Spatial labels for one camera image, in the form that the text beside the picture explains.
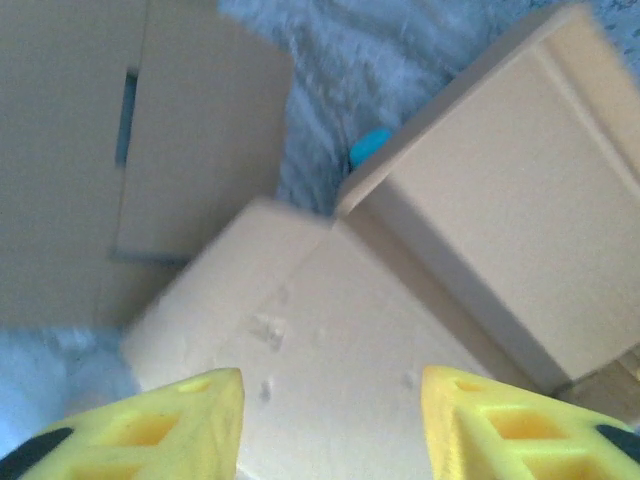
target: floor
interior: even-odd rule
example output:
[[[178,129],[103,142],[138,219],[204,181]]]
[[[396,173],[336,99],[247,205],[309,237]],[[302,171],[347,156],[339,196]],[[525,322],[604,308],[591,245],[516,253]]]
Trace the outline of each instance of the floor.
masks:
[[[495,38],[547,0],[220,0],[291,53],[288,137],[278,196],[332,212],[350,146],[396,130]],[[640,83],[640,2],[591,2]],[[0,332],[0,456],[70,411],[134,392],[118,333]]]

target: cardboard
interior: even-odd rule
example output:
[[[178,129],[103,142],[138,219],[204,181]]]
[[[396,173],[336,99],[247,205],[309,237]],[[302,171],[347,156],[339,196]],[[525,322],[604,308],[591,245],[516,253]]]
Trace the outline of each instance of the cardboard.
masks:
[[[117,247],[197,254],[272,195],[291,58],[210,2],[149,2]]]
[[[349,178],[546,392],[640,341],[640,96],[584,6],[538,12]]]
[[[144,311],[180,271],[97,258],[5,255],[0,275],[4,327],[122,325]]]
[[[190,259],[180,253],[275,188],[291,60],[215,2],[13,2],[0,43],[1,324],[126,323]],[[116,242],[167,233],[189,247]]]
[[[341,222],[254,203],[133,326],[123,353],[143,390],[241,368],[238,462],[250,478],[428,478],[424,365],[533,387],[435,280],[422,286],[433,309]]]
[[[143,1],[3,5],[0,264],[5,254],[104,256],[113,245],[122,89],[143,28]]]
[[[560,392],[558,398],[640,427],[640,345]]]

